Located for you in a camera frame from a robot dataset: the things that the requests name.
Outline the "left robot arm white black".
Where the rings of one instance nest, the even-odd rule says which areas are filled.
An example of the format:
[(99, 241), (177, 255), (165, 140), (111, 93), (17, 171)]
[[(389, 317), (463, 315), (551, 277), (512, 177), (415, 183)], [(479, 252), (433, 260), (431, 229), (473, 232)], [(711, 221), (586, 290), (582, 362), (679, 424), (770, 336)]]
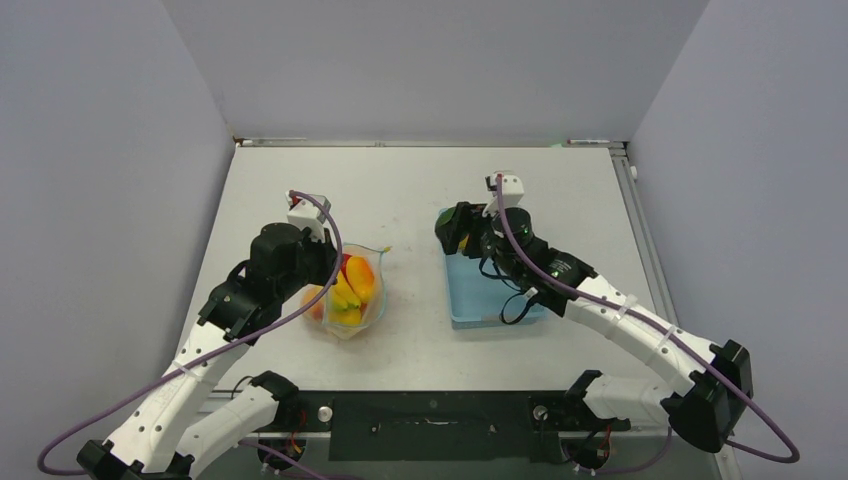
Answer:
[(328, 285), (342, 246), (331, 224), (321, 238), (288, 223), (264, 226), (209, 294), (169, 369), (137, 397), (134, 413), (104, 440), (90, 440), (77, 462), (92, 479), (189, 479), (201, 456), (189, 450), (190, 422), (223, 375), (270, 332), (283, 304), (307, 285)]

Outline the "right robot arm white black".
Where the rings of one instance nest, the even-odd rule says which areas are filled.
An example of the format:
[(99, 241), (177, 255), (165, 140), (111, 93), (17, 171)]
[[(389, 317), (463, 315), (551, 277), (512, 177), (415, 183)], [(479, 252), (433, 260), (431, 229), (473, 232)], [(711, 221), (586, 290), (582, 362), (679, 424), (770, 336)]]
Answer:
[(480, 264), (482, 276), (513, 289), (524, 305), (501, 315), (511, 325), (540, 306), (617, 345), (658, 381), (616, 378), (587, 370), (567, 390), (565, 414), (579, 428), (614, 421), (666, 426), (695, 448), (717, 453), (753, 396), (748, 351), (690, 334), (625, 296), (596, 270), (535, 236), (529, 213), (507, 209), (506, 220), (482, 204), (459, 202), (439, 213), (434, 232), (445, 255)]

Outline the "clear zip top bag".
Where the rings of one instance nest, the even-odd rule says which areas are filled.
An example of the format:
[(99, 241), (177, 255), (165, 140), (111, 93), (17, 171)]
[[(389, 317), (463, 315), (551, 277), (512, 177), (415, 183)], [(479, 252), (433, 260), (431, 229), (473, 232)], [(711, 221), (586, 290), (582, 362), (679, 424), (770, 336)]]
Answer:
[(341, 340), (348, 340), (377, 322), (387, 303), (382, 261), (390, 251), (390, 246), (369, 248), (345, 243), (336, 283), (301, 317)]

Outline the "orange yellow mango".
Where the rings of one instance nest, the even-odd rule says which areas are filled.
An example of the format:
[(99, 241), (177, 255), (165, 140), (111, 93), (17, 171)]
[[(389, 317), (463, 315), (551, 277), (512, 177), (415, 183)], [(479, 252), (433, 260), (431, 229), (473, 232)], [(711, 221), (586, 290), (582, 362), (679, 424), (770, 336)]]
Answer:
[(350, 256), (345, 266), (345, 277), (362, 303), (370, 303), (376, 289), (376, 277), (369, 262), (361, 256)]

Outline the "blue plastic basket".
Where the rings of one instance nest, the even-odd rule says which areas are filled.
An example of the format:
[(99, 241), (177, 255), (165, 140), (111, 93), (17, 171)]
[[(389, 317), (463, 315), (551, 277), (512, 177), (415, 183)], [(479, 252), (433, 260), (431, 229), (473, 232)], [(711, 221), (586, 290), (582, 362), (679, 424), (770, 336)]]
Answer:
[[(474, 220), (485, 208), (475, 205)], [(543, 307), (525, 298), (519, 285), (485, 278), (478, 269), (479, 257), (442, 254), (454, 329), (532, 324), (544, 316)]]

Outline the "yellow banana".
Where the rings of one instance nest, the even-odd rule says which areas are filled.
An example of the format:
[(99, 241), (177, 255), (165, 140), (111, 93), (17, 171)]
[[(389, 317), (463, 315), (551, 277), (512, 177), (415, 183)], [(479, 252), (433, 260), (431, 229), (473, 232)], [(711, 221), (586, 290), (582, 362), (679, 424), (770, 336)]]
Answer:
[(360, 309), (361, 300), (342, 273), (336, 276), (335, 283), (329, 291), (331, 310), (343, 311), (351, 308)]

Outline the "green avocado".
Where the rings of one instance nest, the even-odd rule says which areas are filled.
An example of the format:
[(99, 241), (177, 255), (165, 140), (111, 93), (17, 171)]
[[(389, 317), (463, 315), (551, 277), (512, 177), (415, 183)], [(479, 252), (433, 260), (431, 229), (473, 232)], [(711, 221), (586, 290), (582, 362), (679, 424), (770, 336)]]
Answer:
[(436, 220), (434, 233), (443, 248), (452, 244), (456, 232), (456, 207), (443, 209)]

